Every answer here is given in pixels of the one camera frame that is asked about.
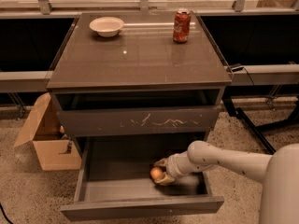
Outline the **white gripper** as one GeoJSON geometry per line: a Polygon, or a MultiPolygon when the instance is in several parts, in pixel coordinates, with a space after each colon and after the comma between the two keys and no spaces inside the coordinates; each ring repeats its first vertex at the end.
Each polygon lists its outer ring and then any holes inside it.
{"type": "Polygon", "coordinates": [[[161,186],[168,186],[172,184],[175,179],[187,176],[191,173],[200,173],[209,168],[212,165],[208,164],[196,164],[192,162],[187,152],[174,154],[168,158],[162,158],[153,164],[154,167],[165,168],[166,172],[163,172],[159,177],[154,180],[154,183],[161,186]]]}

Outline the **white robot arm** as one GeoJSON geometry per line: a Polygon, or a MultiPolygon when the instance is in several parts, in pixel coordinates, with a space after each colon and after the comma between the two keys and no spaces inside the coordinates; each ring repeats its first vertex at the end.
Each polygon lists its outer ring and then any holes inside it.
{"type": "Polygon", "coordinates": [[[259,224],[299,224],[299,144],[272,155],[221,149],[194,141],[182,153],[154,163],[164,171],[154,182],[166,186],[175,180],[218,165],[263,185],[259,224]]]}

